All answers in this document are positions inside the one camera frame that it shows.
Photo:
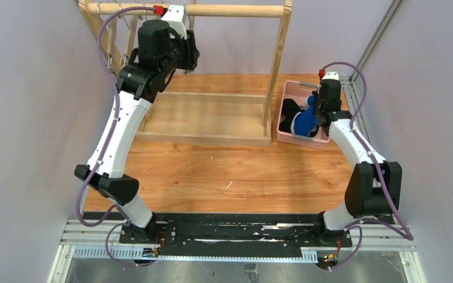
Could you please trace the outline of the blue underwear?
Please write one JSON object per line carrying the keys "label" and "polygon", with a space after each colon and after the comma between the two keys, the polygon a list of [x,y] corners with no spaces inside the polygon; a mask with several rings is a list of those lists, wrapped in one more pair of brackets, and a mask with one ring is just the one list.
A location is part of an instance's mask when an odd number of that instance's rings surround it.
{"label": "blue underwear", "polygon": [[293,101],[292,111],[294,117],[291,122],[292,134],[307,137],[314,137],[317,134],[319,125],[317,117],[314,115],[314,98],[314,95],[305,98],[304,105],[307,107],[305,110]]}

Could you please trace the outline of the wooden hanger with blue underwear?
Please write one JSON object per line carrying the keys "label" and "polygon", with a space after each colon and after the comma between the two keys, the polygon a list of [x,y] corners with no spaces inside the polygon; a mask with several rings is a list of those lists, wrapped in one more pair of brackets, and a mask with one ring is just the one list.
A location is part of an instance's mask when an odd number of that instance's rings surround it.
{"label": "wooden hanger with blue underwear", "polygon": [[195,17],[193,17],[193,16],[190,15],[188,6],[189,6],[189,5],[196,4],[196,0],[184,1],[183,3],[184,3],[185,10],[186,10],[187,17],[188,17],[188,24],[189,24],[189,25],[188,25],[188,29],[194,30],[194,26],[195,26]]}

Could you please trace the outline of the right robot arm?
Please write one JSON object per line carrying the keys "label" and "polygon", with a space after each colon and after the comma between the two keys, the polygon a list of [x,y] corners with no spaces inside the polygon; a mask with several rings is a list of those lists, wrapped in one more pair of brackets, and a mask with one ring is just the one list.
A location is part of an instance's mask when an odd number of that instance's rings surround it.
{"label": "right robot arm", "polygon": [[314,114],[320,127],[342,150],[353,168],[344,201],[318,215],[315,235],[330,236],[361,221],[378,223],[385,215],[398,216],[402,168],[379,154],[355,126],[352,114],[342,109],[341,83],[322,77],[314,92]]}

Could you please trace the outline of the black underwear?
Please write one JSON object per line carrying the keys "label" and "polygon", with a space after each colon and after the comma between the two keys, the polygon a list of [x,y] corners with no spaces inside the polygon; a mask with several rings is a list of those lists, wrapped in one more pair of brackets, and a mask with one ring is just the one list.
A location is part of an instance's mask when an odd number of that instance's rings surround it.
{"label": "black underwear", "polygon": [[279,123],[279,126],[278,126],[279,131],[283,131],[283,132],[292,134],[291,122],[294,117],[294,114],[292,111],[293,101],[295,101],[295,100],[292,98],[285,98],[282,102],[281,114],[284,117],[284,119]]}

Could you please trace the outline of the wooden hanger with grey underwear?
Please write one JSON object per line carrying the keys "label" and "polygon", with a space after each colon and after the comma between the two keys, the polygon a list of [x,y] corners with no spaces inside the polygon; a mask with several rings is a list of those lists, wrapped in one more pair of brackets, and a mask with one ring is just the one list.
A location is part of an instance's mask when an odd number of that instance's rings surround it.
{"label": "wooden hanger with grey underwear", "polygon": [[139,15],[139,19],[141,21],[148,21],[150,19],[156,19],[156,15],[153,13],[153,11],[145,10],[144,14]]}

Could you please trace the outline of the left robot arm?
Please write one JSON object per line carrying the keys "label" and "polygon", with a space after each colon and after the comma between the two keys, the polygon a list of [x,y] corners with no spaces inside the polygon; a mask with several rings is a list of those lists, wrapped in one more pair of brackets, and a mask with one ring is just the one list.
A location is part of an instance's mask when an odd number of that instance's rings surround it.
{"label": "left robot arm", "polygon": [[137,31],[138,46],[116,80],[111,117],[87,164],[74,174],[82,189],[93,188],[108,198],[129,226],[149,241],[156,217],[138,194],[139,181],[125,174],[127,155],[144,116],[158,93],[164,92],[176,70],[193,71],[199,51],[192,30],[174,20],[145,21]]}

